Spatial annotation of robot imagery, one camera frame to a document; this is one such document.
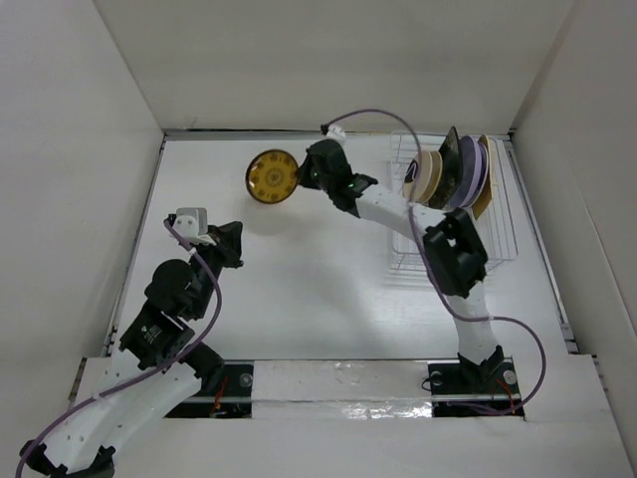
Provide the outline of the cream plate black spot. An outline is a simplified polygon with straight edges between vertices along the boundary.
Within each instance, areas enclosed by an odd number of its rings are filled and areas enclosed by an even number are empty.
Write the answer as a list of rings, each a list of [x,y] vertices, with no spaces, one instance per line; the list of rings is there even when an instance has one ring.
[[[412,201],[420,201],[427,189],[432,169],[429,151],[416,154],[409,163],[403,178],[403,196]]]

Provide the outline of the yellow woven square plate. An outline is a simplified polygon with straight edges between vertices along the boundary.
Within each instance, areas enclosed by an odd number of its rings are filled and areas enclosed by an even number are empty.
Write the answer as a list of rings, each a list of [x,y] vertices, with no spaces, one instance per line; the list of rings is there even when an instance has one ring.
[[[497,145],[495,139],[492,136],[482,134],[479,137],[478,143],[482,145],[487,152],[488,174],[481,193],[472,205],[472,212],[476,220],[478,220],[485,214],[487,208],[493,200],[496,184],[495,160],[497,159]]]

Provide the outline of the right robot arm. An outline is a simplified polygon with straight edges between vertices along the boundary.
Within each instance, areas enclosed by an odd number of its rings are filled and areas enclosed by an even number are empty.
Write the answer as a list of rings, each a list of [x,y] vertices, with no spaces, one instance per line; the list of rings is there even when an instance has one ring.
[[[307,149],[298,178],[299,186],[326,193],[338,210],[415,242],[428,278],[454,320],[461,383],[472,393],[492,384],[504,352],[486,304],[488,255],[467,211],[444,213],[413,203],[377,179],[354,173],[333,139]]]

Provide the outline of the purple round plate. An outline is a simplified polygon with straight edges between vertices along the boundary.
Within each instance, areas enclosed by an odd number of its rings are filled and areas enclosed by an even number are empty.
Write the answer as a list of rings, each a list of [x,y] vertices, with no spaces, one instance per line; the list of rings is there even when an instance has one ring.
[[[459,140],[462,155],[463,176],[460,185],[449,201],[453,208],[470,208],[478,200],[489,172],[487,147],[479,140],[464,135]]]

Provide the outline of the brown yellow round plate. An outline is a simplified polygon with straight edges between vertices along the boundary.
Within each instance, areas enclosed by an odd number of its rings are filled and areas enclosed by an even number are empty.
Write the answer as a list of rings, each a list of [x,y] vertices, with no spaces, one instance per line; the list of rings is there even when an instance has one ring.
[[[278,204],[296,190],[299,165],[282,149],[268,149],[253,158],[245,172],[249,195],[262,204]]]

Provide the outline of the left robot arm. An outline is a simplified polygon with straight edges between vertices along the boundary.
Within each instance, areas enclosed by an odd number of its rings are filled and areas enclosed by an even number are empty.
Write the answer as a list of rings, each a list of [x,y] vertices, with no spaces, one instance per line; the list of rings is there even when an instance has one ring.
[[[45,477],[111,477],[125,445],[184,399],[221,385],[224,361],[204,339],[221,312],[220,273],[243,265],[243,224],[208,225],[183,209],[164,225],[189,258],[157,266],[101,381],[23,446],[17,476],[30,468]],[[210,305],[209,324],[195,332],[190,322]]]

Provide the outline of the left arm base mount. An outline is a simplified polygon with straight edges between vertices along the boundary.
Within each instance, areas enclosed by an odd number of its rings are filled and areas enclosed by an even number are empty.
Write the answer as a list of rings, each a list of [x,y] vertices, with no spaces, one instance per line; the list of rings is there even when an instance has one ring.
[[[220,381],[215,388],[200,391],[185,399],[166,418],[233,419],[252,416],[252,391],[254,384],[253,361],[231,360],[225,364]]]

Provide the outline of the black floral square plate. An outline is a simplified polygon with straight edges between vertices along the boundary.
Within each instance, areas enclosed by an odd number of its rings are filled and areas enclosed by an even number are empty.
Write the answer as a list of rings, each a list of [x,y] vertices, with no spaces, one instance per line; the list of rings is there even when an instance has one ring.
[[[443,209],[458,190],[463,179],[463,159],[459,135],[452,125],[438,148],[442,159],[442,172],[434,194],[428,201],[430,207]]]

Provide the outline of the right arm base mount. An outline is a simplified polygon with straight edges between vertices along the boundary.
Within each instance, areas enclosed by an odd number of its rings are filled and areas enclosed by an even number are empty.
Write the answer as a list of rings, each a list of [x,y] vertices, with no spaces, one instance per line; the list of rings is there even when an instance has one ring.
[[[509,359],[485,381],[471,381],[457,361],[429,362],[421,388],[431,395],[435,418],[492,416],[494,410],[503,411],[504,416],[526,415],[518,377]]]

